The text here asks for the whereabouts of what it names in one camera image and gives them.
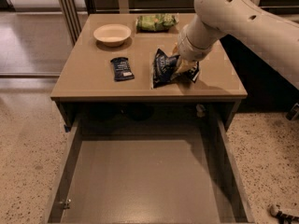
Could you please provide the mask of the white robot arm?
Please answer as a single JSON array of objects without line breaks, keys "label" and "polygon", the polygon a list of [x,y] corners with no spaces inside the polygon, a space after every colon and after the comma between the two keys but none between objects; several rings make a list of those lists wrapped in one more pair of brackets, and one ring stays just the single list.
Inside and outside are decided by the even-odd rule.
[{"label": "white robot arm", "polygon": [[194,0],[195,15],[178,36],[178,54],[201,61],[231,35],[299,89],[299,24],[266,12],[259,0]]}]

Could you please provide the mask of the robot base part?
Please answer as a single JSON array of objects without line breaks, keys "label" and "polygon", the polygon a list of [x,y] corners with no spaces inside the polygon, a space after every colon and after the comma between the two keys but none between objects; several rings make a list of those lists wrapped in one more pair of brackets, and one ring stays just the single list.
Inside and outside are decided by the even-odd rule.
[{"label": "robot base part", "polygon": [[299,222],[299,211],[291,208],[285,208],[278,204],[270,207],[270,214],[279,220],[279,224],[292,224]]}]

